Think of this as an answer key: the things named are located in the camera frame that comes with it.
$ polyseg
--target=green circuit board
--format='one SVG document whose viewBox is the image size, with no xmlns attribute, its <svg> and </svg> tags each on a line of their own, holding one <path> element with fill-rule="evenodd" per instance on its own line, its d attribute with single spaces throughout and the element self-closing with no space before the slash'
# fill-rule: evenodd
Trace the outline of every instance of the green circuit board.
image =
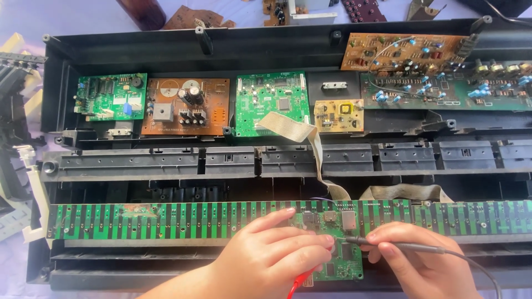
<svg viewBox="0 0 532 299">
<path fill-rule="evenodd" d="M 375 94 L 380 91 L 378 87 L 368 82 L 368 74 L 360 74 L 362 98 L 365 109 L 447 109 L 447 110 L 506 110 L 506 111 L 532 111 L 532 85 L 528 83 L 518 86 L 519 79 L 475 79 L 472 74 L 448 73 L 440 79 L 431 77 L 425 82 L 421 78 L 403 77 L 375 77 L 370 75 L 373 83 L 385 88 L 402 90 L 404 86 L 410 85 L 409 93 L 416 93 L 427 83 L 432 84 L 431 88 L 425 92 L 426 95 L 438 96 L 441 93 L 446 95 L 441 99 L 430 99 L 416 96 L 409 96 L 404 93 L 388 93 L 388 100 L 377 102 Z M 491 87 L 489 94 L 484 97 L 469 97 L 468 94 L 478 86 L 488 82 Z M 501 86 L 511 84 L 511 87 L 501 90 Z M 393 102 L 397 96 L 401 99 Z"/>
<path fill-rule="evenodd" d="M 408 200 L 290 201 L 50 205 L 47 238 L 230 238 L 257 217 L 290 206 L 296 207 L 296 215 L 284 225 L 338 238 L 366 236 L 392 221 L 412 223 L 445 236 L 532 233 L 530 200 L 421 205 Z M 331 262 L 314 273 L 314 281 L 363 278 L 356 245 L 338 239 L 332 254 Z"/>
<path fill-rule="evenodd" d="M 143 119 L 146 80 L 146 73 L 80 77 L 74 112 L 86 121 Z"/>
<path fill-rule="evenodd" d="M 237 77 L 235 135 L 276 135 L 257 123 L 274 111 L 295 121 L 310 123 L 305 72 L 251 74 Z"/>
</svg>

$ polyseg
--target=brown circuit board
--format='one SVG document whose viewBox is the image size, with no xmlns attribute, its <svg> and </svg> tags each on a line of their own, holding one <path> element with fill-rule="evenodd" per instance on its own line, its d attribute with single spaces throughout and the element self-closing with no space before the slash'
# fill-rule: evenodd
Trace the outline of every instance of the brown circuit board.
<svg viewBox="0 0 532 299">
<path fill-rule="evenodd" d="M 203 92 L 203 105 L 187 105 L 178 97 L 180 88 L 197 87 Z M 228 125 L 229 79 L 160 78 L 148 81 L 146 116 L 142 123 L 144 135 L 222 135 Z M 172 104 L 172 121 L 154 121 L 153 105 Z M 205 112 L 205 126 L 181 124 L 180 111 Z"/>
<path fill-rule="evenodd" d="M 412 37 L 400 43 L 398 40 Z M 416 72 L 428 76 L 448 70 L 449 62 L 462 63 L 477 43 L 478 36 L 404 35 L 351 33 L 342 62 L 343 71 Z M 376 55 L 384 51 L 371 64 Z"/>
<path fill-rule="evenodd" d="M 364 100 L 316 101 L 314 124 L 320 133 L 363 132 Z"/>
<path fill-rule="evenodd" d="M 284 21 L 279 22 L 275 14 L 277 7 L 284 13 Z M 288 0 L 262 0 L 262 12 L 270 16 L 269 20 L 264 21 L 264 26 L 284 26 L 288 25 Z"/>
</svg>

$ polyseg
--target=hand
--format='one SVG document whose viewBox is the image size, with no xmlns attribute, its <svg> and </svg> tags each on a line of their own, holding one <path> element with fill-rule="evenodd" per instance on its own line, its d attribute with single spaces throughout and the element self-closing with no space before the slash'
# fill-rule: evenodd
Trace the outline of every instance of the hand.
<svg viewBox="0 0 532 299">
<path fill-rule="evenodd" d="M 227 244 L 210 264 L 214 298 L 286 298 L 300 274 L 331 259 L 329 235 L 315 235 L 295 227 L 273 228 L 292 217 L 294 208 L 253 220 Z"/>
<path fill-rule="evenodd" d="M 445 236 L 409 223 L 392 222 L 372 231 L 366 239 L 378 246 L 361 246 L 376 263 L 383 256 L 410 299 L 473 299 L 482 297 L 475 289 L 469 264 L 456 256 L 407 252 L 406 256 L 388 242 L 413 242 L 442 246 L 463 254 L 458 244 Z"/>
</svg>

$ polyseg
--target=brown bottle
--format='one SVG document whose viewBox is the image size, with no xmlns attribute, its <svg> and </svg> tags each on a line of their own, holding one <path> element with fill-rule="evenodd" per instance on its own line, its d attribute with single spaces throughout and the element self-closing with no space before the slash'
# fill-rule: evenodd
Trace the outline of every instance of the brown bottle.
<svg viewBox="0 0 532 299">
<path fill-rule="evenodd" d="M 159 30 L 166 23 L 166 14 L 157 0 L 117 0 L 142 31 Z"/>
</svg>

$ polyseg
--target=yellow circuit board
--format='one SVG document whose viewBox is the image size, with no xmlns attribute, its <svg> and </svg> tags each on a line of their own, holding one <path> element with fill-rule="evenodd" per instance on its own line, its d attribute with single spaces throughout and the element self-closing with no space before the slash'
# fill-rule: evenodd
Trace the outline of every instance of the yellow circuit board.
<svg viewBox="0 0 532 299">
<path fill-rule="evenodd" d="M 314 124 L 318 127 L 318 132 L 363 132 L 364 100 L 316 101 Z"/>
<path fill-rule="evenodd" d="M 412 37 L 400 43 L 398 40 Z M 477 35 L 404 35 L 351 33 L 342 62 L 343 71 L 421 72 L 428 76 L 462 63 L 478 42 Z M 376 55 L 392 45 L 371 64 Z"/>
</svg>

